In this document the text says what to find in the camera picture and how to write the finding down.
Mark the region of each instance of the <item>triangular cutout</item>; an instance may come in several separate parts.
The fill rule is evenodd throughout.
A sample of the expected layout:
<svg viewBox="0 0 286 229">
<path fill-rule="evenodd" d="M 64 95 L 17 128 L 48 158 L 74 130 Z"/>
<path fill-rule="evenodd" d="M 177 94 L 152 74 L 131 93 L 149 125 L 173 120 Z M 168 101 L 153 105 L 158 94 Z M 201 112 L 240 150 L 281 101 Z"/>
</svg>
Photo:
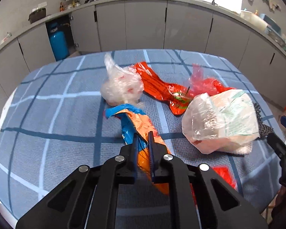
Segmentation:
<svg viewBox="0 0 286 229">
<path fill-rule="evenodd" d="M 68 183 L 55 197 L 49 201 L 48 207 L 62 213 L 66 209 L 75 185 L 75 180 L 72 180 L 70 183 Z"/>
<path fill-rule="evenodd" d="M 217 179 L 211 179 L 211 183 L 223 211 L 227 211 L 238 206 L 238 201 Z"/>
</svg>

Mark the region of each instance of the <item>metal bolt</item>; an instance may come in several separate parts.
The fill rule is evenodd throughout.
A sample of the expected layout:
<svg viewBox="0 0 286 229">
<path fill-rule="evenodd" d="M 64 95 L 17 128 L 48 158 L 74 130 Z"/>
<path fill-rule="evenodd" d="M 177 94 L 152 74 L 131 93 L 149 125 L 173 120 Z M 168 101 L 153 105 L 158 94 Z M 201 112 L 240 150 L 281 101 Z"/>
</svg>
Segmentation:
<svg viewBox="0 0 286 229">
<path fill-rule="evenodd" d="M 79 172 L 86 172 L 88 171 L 88 166 L 87 165 L 82 165 L 78 168 Z"/>
<path fill-rule="evenodd" d="M 125 160 L 124 156 L 118 155 L 115 157 L 116 162 L 122 162 Z"/>
<path fill-rule="evenodd" d="M 164 158 L 165 160 L 167 160 L 167 161 L 170 161 L 170 160 L 172 160 L 173 156 L 172 156 L 171 154 L 165 154 L 165 155 L 163 156 L 163 158 Z"/>
<path fill-rule="evenodd" d="M 209 170 L 209 166 L 207 164 L 201 164 L 199 165 L 199 169 L 201 169 L 202 171 L 207 171 Z"/>
</svg>

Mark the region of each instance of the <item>blue gas tank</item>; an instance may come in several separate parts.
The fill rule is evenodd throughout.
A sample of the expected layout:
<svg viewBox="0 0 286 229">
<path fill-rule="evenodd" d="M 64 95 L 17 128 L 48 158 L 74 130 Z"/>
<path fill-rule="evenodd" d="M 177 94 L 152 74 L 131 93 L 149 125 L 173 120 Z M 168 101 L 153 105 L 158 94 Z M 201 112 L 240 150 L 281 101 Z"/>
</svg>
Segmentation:
<svg viewBox="0 0 286 229">
<path fill-rule="evenodd" d="M 65 59 L 69 55 L 69 50 L 66 38 L 62 31 L 58 30 L 58 24 L 51 25 L 51 34 L 49 35 L 49 42 L 55 56 L 56 61 Z"/>
</svg>

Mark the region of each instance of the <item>white plastic bag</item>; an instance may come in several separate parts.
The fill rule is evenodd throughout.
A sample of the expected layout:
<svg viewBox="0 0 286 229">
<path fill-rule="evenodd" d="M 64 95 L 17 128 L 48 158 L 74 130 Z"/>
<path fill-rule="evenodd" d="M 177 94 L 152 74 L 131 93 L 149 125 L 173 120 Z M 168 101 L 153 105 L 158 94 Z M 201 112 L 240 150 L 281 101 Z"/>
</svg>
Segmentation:
<svg viewBox="0 0 286 229">
<path fill-rule="evenodd" d="M 249 154 L 250 142 L 259 137 L 254 105 L 240 89 L 197 95 L 184 113 L 182 132 L 203 154 Z"/>
<path fill-rule="evenodd" d="M 117 66 L 110 54 L 105 55 L 105 65 L 108 81 L 101 87 L 101 95 L 111 106 L 129 103 L 140 106 L 138 103 L 144 90 L 141 76 L 131 67 Z"/>
</svg>

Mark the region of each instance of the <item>blue plaid tablecloth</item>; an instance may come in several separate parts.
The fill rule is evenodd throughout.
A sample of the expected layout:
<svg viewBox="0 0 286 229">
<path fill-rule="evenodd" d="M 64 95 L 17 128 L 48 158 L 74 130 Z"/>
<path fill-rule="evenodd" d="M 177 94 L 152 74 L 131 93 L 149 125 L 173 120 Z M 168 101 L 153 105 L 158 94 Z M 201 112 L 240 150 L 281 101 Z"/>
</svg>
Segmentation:
<svg viewBox="0 0 286 229">
<path fill-rule="evenodd" d="M 94 53 L 43 66 L 18 86 L 0 132 L 0 200 L 16 219 L 82 164 L 103 164 L 117 155 L 123 143 L 121 123 L 106 120 L 108 107 L 100 94 L 107 78 L 105 53 Z M 126 50 L 111 55 L 119 66 L 146 61 L 159 77 L 183 84 L 192 63 L 205 77 L 245 90 L 260 104 L 265 124 L 284 136 L 266 102 L 248 79 L 224 58 L 179 50 Z M 237 188 L 260 212 L 279 190 L 279 159 L 264 140 L 252 153 L 232 156 L 201 154 L 182 134 L 182 116 L 143 94 L 144 111 L 168 148 L 185 163 L 228 166 Z M 133 186 L 119 188 L 116 228 L 170 228 L 168 197 L 156 190 L 145 174 Z"/>
</svg>

